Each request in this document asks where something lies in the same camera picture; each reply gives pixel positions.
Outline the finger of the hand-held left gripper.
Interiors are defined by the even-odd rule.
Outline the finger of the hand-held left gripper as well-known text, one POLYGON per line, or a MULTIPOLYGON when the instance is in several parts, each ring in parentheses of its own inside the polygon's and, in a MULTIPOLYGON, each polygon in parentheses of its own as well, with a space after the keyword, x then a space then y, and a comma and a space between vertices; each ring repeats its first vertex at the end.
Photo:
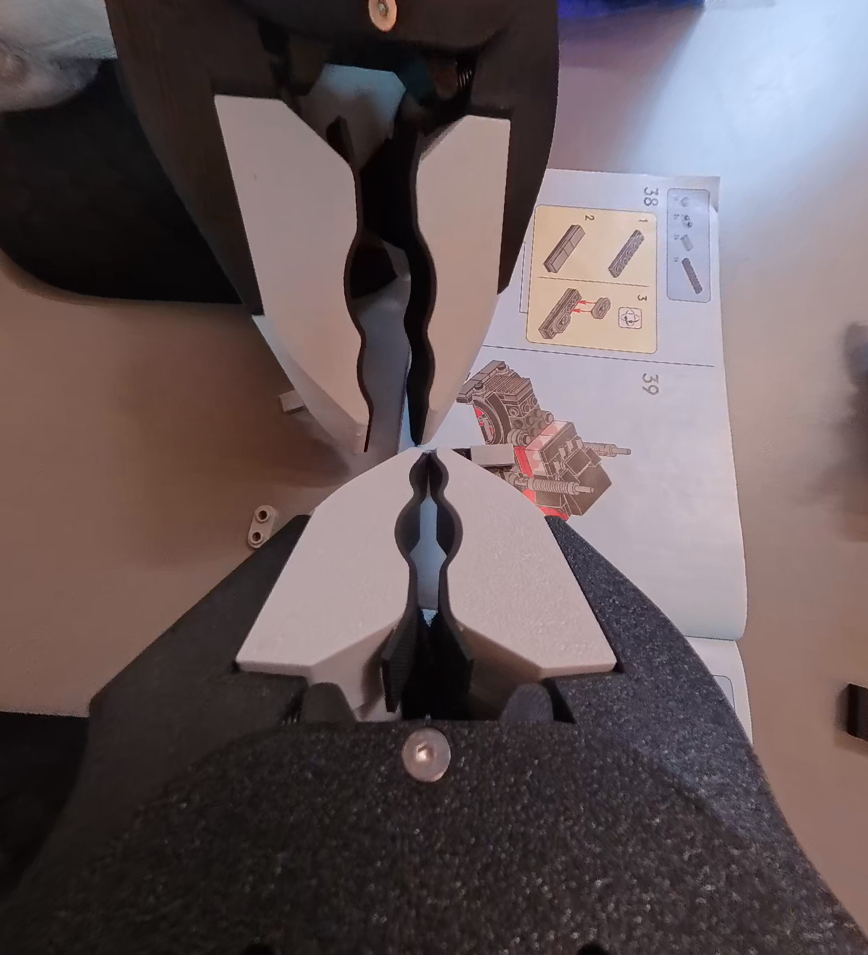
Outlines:
POLYGON ((433 440, 499 298, 511 122, 469 114, 420 150, 413 185, 417 271, 405 314, 411 440, 433 440))
POLYGON ((257 325, 314 419, 366 451, 372 405, 349 272, 360 233, 348 123, 325 136, 279 99, 217 95, 214 107, 260 291, 257 325))

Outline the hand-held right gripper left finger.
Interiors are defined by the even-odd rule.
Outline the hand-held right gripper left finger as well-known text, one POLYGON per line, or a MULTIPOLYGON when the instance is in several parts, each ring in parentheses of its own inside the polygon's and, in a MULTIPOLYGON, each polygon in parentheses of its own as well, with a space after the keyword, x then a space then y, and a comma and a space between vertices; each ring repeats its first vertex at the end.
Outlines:
POLYGON ((401 715, 427 471, 428 453, 410 449, 315 508, 237 652, 240 670, 334 684, 364 720, 401 715))

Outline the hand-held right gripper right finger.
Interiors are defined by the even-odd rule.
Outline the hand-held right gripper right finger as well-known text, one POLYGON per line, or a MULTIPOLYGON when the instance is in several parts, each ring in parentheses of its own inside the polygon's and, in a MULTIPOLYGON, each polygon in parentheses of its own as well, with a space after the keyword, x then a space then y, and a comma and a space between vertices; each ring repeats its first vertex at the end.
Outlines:
POLYGON ((431 454, 430 478, 444 553, 439 611, 472 662, 468 711, 495 717, 520 686, 614 671, 617 658, 543 512, 451 449, 431 454))

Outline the lego instruction booklet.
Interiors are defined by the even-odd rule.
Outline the lego instruction booklet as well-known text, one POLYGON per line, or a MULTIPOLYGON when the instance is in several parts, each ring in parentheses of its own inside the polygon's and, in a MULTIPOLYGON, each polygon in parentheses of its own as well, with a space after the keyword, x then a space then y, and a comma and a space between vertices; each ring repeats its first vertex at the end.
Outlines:
POLYGON ((427 447, 515 446, 500 473, 658 605, 751 737, 718 209, 716 177, 548 169, 427 447))

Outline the black quilted pad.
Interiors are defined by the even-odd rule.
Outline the black quilted pad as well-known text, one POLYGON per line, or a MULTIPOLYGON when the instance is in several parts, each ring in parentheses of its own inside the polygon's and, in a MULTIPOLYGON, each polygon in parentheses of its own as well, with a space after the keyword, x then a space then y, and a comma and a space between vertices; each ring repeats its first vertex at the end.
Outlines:
POLYGON ((70 100, 0 124, 0 250, 108 299, 239 304, 105 61, 70 100))

